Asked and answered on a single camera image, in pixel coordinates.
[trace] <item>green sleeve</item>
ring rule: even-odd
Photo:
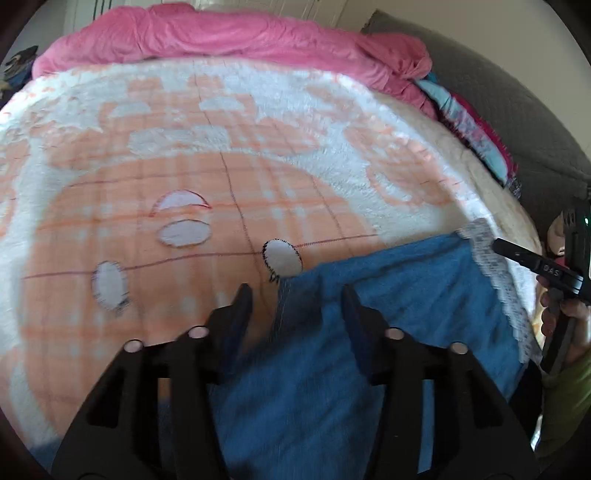
[[[543,378],[544,412],[536,454],[541,463],[573,435],[591,406],[591,350],[553,377]]]

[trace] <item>blue fabric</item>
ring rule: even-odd
[[[21,90],[25,84],[31,80],[32,72],[33,60],[31,60],[20,72],[5,80],[10,87],[12,87],[12,90]]]
[[[433,72],[427,73],[425,80],[429,80],[429,82],[433,82],[433,83],[439,83],[437,76]]]
[[[340,311],[344,284],[417,340],[470,346],[509,397],[522,373],[502,306],[456,234],[321,265],[281,284],[271,340],[212,388],[222,451],[236,480],[359,480],[384,390],[359,373]],[[421,470],[432,451],[426,388]]]

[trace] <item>gray couch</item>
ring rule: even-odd
[[[591,161],[560,121],[507,72],[447,37],[379,10],[363,31],[397,31],[422,39],[439,82],[475,107],[519,165],[521,204],[542,239],[572,196],[588,198]]]

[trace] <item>pink blanket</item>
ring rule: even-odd
[[[427,49],[417,38],[365,36],[259,12],[195,11],[188,4],[113,9],[54,42],[35,62],[33,78],[88,64],[198,55],[343,73],[436,118],[430,100],[410,81],[431,70]]]

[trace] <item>black tool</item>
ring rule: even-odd
[[[207,398],[232,366],[252,313],[244,284],[206,327],[174,342],[127,342],[76,414],[53,462],[56,480],[229,480]],[[176,474],[162,469],[158,379],[170,379]]]
[[[558,263],[530,252],[525,248],[497,239],[492,249],[497,254],[513,260],[550,282],[550,295],[556,300],[580,299],[591,303],[591,280],[589,267],[591,257],[591,207],[586,200],[574,199],[563,212],[564,267]],[[544,358],[540,367],[546,373],[558,373],[573,338],[575,321],[561,311],[555,312],[558,322],[553,335],[544,345]]]
[[[437,348],[390,328],[346,286],[343,317],[361,372],[386,385],[365,480],[530,480],[540,474],[527,436],[496,385],[463,343]],[[417,475],[423,380],[433,380],[431,469]]]

